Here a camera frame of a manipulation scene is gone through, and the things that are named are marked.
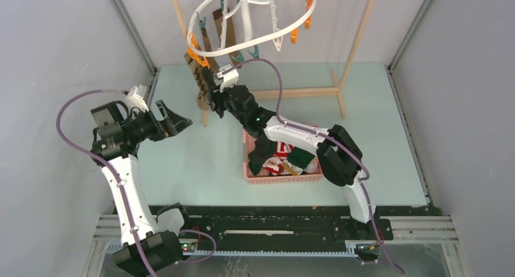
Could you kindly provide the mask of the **red white striped sock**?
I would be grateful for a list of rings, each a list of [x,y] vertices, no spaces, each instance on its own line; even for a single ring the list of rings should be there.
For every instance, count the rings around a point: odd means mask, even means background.
[[[285,157],[273,156],[267,159],[262,168],[266,170],[272,176],[285,176],[291,173],[284,168],[283,163],[286,160]]]
[[[275,154],[278,157],[287,157],[295,147],[293,145],[286,144],[284,142],[277,142],[277,148]]]

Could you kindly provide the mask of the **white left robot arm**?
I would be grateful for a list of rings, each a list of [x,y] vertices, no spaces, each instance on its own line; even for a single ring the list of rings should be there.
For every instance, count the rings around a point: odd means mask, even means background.
[[[152,214],[139,179],[138,148],[145,140],[171,138],[192,121],[156,101],[162,120],[151,110],[124,118],[116,102],[91,109],[97,123],[91,152],[111,189],[120,222],[122,248],[115,264],[132,276],[150,276],[185,259],[179,238],[189,236],[192,222],[177,202]]]

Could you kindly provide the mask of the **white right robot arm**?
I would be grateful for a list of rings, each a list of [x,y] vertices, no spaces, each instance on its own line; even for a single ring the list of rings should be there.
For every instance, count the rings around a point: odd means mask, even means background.
[[[324,177],[343,188],[350,216],[355,220],[355,235],[369,239],[377,232],[378,225],[373,219],[375,206],[364,186],[370,172],[361,160],[361,150],[342,126],[316,128],[289,120],[277,111],[259,106],[244,85],[216,86],[208,98],[214,112],[223,116],[228,111],[253,137],[287,143],[314,155]]]

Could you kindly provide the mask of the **brown argyle sock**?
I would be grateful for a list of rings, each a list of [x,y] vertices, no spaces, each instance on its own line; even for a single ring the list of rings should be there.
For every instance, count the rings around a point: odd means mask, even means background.
[[[199,88],[199,93],[196,98],[197,105],[199,109],[209,111],[211,107],[208,99],[208,83],[203,77],[203,67],[194,58],[192,58],[188,52],[184,54],[184,59],[192,72],[197,87]]]

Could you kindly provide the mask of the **black sock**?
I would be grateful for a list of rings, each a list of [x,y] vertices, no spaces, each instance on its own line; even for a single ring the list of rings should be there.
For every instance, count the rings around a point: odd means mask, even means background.
[[[213,101],[213,94],[217,89],[217,84],[214,81],[212,71],[207,67],[202,67],[201,75],[203,79],[202,83],[202,93],[203,96],[209,101]]]
[[[261,136],[254,141],[254,150],[248,154],[248,167],[252,175],[257,176],[263,164],[272,157],[277,150],[277,142]]]

